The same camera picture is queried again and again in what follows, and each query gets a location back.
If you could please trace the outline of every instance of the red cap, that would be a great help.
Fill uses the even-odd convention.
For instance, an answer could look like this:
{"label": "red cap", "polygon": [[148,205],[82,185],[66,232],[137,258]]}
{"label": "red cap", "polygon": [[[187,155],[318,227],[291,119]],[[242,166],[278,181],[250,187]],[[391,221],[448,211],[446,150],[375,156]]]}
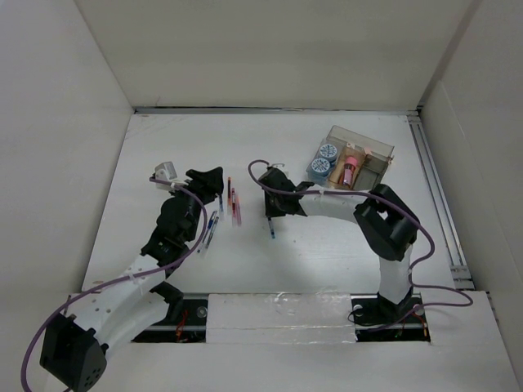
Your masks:
{"label": "red cap", "polygon": [[354,158],[353,156],[350,156],[345,159],[345,164],[349,164],[349,165],[356,167],[356,166],[358,166],[358,160],[356,158]]}

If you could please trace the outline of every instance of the blue tape roll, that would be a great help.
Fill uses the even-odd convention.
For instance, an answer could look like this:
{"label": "blue tape roll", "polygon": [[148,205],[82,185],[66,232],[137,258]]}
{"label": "blue tape roll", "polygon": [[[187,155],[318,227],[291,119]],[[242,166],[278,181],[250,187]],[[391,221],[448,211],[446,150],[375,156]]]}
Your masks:
{"label": "blue tape roll", "polygon": [[325,158],[316,158],[311,163],[311,170],[317,176],[326,177],[329,175],[332,165]]}
{"label": "blue tape roll", "polygon": [[337,148],[335,145],[326,144],[320,147],[320,157],[327,159],[329,162],[336,161],[337,158]]}

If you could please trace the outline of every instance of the small white object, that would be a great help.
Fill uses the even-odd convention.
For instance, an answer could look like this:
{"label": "small white object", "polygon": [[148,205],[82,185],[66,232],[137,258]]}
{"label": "small white object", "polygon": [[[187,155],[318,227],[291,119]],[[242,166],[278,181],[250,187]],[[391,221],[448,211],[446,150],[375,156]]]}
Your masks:
{"label": "small white object", "polygon": [[425,314],[425,308],[423,306],[416,305],[415,309],[416,310],[414,311],[414,313],[417,314],[418,316],[423,316]]}
{"label": "small white object", "polygon": [[357,312],[358,310],[362,310],[362,309],[363,309],[363,306],[360,304],[356,304],[356,305],[352,306],[353,312]]}
{"label": "small white object", "polygon": [[176,189],[177,188],[177,185],[178,186],[183,186],[183,185],[188,185],[186,181],[183,181],[183,180],[180,180],[179,178],[175,178],[172,182],[171,182],[171,185],[170,185],[170,188],[171,189]]}
{"label": "small white object", "polygon": [[269,167],[280,169],[285,174],[285,176],[288,177],[288,171],[284,170],[285,163],[272,163],[271,165],[269,165]]}
{"label": "small white object", "polygon": [[[172,162],[160,163],[157,167],[154,168],[154,178],[156,180],[162,180],[167,182],[176,182],[177,180],[177,171],[174,168]],[[163,184],[156,184],[156,188],[170,190],[171,187]]]}
{"label": "small white object", "polygon": [[134,276],[134,274],[132,272],[127,272],[126,275],[129,277],[129,280],[131,282],[136,284],[137,279],[136,279],[136,276]]}
{"label": "small white object", "polygon": [[330,162],[325,158],[316,158],[311,163],[311,169],[316,175],[326,177],[331,169]]}
{"label": "small white object", "polygon": [[327,159],[329,162],[334,162],[337,158],[337,148],[335,145],[326,144],[320,147],[320,157]]}

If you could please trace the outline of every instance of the clear plastic tape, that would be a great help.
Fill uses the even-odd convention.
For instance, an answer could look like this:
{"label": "clear plastic tape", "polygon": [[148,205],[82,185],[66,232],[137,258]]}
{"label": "clear plastic tape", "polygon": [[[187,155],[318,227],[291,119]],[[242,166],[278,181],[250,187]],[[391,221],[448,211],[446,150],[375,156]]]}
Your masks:
{"label": "clear plastic tape", "polygon": [[208,309],[209,343],[355,343],[346,293],[213,294]]}

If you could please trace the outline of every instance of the white table surface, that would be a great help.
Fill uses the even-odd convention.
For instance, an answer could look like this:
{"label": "white table surface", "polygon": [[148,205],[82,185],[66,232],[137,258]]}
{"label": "white table surface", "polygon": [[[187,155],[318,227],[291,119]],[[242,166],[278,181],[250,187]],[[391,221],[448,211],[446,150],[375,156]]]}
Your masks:
{"label": "white table surface", "polygon": [[[286,163],[295,184],[332,125],[394,145],[383,183],[418,215],[436,241],[436,254],[414,271],[419,283],[453,284],[436,209],[422,172],[407,118],[397,114],[309,112],[274,114],[134,115],[114,174],[83,289],[119,275],[135,259],[168,198],[148,182],[154,167],[173,161],[187,170],[224,168],[241,199],[243,225],[226,214],[209,252],[195,255],[169,278],[183,292],[376,292],[378,258],[356,225],[323,217],[274,219],[276,239],[264,218],[263,192],[247,165],[264,158]],[[255,167],[261,175],[263,165]],[[217,202],[208,206],[209,213]],[[413,257],[428,243],[419,235]]]}

